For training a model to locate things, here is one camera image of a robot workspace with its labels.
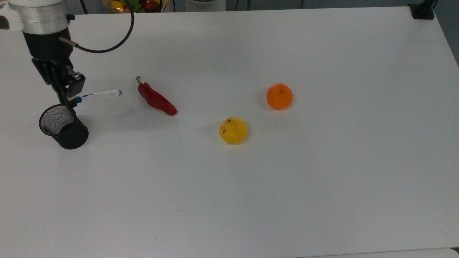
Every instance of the black mesh cup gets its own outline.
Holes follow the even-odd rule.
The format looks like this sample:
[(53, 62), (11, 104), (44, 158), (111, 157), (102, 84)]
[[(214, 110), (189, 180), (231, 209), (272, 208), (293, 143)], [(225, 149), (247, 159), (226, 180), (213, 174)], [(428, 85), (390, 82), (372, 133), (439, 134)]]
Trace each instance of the black mesh cup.
[(68, 150), (82, 146), (88, 139), (88, 128), (72, 108), (62, 105), (49, 107), (40, 117), (40, 129)]

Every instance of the black cable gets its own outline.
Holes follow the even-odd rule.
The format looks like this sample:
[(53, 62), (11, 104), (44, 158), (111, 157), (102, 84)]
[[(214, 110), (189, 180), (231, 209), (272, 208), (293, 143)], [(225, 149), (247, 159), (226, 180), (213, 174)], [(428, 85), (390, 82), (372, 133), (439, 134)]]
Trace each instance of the black cable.
[(81, 4), (81, 7), (83, 8), (84, 14), (89, 14), (88, 13), (88, 9), (86, 8), (86, 3), (84, 2), (84, 0), (80, 0), (80, 4)]
[(131, 27), (129, 27), (129, 31), (128, 33), (126, 34), (126, 36), (124, 37), (124, 39), (122, 39), (118, 44), (116, 44), (115, 46), (111, 47), (111, 48), (107, 48), (107, 49), (104, 49), (104, 50), (92, 50), (92, 49), (87, 49), (87, 48), (84, 48), (80, 45), (78, 45), (77, 43), (69, 40), (69, 39), (66, 39), (66, 38), (63, 38), (63, 37), (60, 37), (59, 40), (68, 44), (68, 45), (71, 45), (72, 47), (76, 47), (80, 50), (83, 50), (83, 51), (86, 51), (86, 52), (89, 52), (89, 53), (107, 53), (107, 52), (110, 52), (112, 50), (115, 50), (117, 49), (118, 47), (120, 47), (124, 42), (126, 42), (129, 38), (129, 36), (131, 35), (131, 32), (132, 32), (132, 29), (134, 28), (134, 10), (132, 10), (132, 7), (131, 7), (131, 4), (129, 3), (129, 1), (126, 1), (126, 4), (128, 5), (129, 7), (129, 11), (131, 13)]
[(142, 10), (143, 6), (146, 4), (146, 0), (143, 1), (142, 6), (137, 10), (136, 13), (139, 13)]

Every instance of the pepper stem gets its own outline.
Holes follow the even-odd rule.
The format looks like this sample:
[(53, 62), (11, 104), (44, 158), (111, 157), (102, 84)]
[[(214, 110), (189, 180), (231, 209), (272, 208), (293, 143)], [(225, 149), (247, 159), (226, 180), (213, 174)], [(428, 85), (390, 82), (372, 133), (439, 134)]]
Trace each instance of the pepper stem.
[(140, 80), (140, 76), (135, 77), (135, 80), (139, 83), (139, 85), (143, 83), (143, 82)]

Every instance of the yellow ball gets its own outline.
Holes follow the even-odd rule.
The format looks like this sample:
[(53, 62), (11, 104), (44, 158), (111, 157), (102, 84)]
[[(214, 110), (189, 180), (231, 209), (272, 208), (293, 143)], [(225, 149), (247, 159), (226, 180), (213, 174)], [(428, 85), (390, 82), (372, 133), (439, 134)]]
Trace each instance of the yellow ball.
[(248, 134), (247, 124), (242, 118), (227, 118), (219, 131), (220, 137), (229, 144), (243, 142)]
[(112, 1), (110, 6), (113, 8), (124, 9), (124, 5), (119, 1)]

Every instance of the gray floor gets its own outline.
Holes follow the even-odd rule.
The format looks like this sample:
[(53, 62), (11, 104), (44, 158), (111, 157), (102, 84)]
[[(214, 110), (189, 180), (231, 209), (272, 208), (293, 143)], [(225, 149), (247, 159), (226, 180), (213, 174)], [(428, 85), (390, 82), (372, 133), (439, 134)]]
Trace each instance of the gray floor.
[[(227, 11), (235, 9), (237, 0), (226, 0)], [(85, 0), (89, 13), (106, 13), (102, 0)], [(408, 3), (420, 3), (422, 0), (305, 0), (304, 8), (348, 8), (406, 6)], [(175, 0), (176, 11), (185, 11), (185, 0)], [(82, 14), (79, 0), (67, 0), (73, 14)], [(300, 0), (251, 0), (251, 10), (297, 9)], [(247, 8), (247, 0), (239, 0), (238, 11)], [(459, 0), (438, 0), (435, 13), (442, 26), (445, 37), (459, 65)]]

